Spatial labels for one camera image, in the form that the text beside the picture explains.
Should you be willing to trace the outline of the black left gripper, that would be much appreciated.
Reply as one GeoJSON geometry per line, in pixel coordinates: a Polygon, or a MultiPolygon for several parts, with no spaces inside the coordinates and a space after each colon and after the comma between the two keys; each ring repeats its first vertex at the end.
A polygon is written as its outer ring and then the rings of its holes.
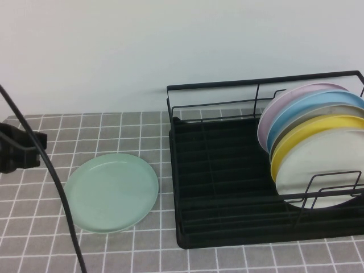
{"type": "MultiPolygon", "coordinates": [[[[19,168],[40,166],[40,154],[35,142],[26,131],[21,131],[20,146],[13,136],[14,126],[1,123],[1,173],[11,173],[19,168]]],[[[35,139],[47,148],[47,134],[34,131],[35,139]]]]}

